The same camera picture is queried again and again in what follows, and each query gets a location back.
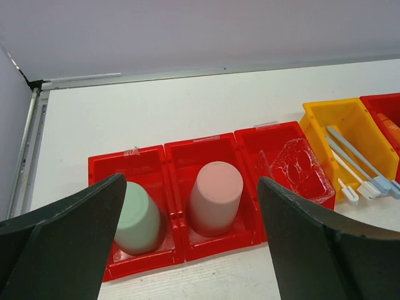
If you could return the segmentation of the pink cup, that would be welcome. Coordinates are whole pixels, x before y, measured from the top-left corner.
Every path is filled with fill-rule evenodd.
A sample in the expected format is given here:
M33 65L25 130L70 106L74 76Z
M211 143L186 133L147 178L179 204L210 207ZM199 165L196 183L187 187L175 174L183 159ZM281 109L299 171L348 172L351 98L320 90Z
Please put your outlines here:
M232 164L214 161L197 174L188 202L191 226L206 237L229 231L238 212L244 181Z

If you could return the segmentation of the green cup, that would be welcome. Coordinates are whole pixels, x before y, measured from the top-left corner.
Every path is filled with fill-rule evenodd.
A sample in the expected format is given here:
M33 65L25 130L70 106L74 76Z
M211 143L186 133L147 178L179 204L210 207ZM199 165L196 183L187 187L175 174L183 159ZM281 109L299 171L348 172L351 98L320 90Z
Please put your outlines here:
M124 203L114 241L130 256L156 250L166 235L165 219L147 191L135 182L127 182Z

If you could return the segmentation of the clear textured glass holder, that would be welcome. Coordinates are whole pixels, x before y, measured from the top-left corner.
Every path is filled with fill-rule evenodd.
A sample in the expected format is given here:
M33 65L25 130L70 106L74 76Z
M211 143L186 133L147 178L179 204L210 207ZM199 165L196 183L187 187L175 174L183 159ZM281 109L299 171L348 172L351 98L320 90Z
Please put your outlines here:
M299 196L334 209L335 189L304 138L289 140L272 162L261 150L255 170L259 177L269 177Z

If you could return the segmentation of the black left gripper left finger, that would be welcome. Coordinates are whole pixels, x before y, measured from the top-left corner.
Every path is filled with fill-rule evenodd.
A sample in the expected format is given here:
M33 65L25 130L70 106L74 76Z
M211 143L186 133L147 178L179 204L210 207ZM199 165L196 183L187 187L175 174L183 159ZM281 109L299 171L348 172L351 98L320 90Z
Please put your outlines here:
M97 299L126 192L118 173L1 222L1 299Z

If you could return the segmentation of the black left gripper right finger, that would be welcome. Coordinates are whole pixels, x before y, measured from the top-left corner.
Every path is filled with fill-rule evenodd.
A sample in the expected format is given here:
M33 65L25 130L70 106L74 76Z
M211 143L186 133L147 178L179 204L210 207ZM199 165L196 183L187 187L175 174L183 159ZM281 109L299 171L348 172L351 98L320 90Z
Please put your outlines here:
M260 177L281 299L399 299L399 233L343 216Z

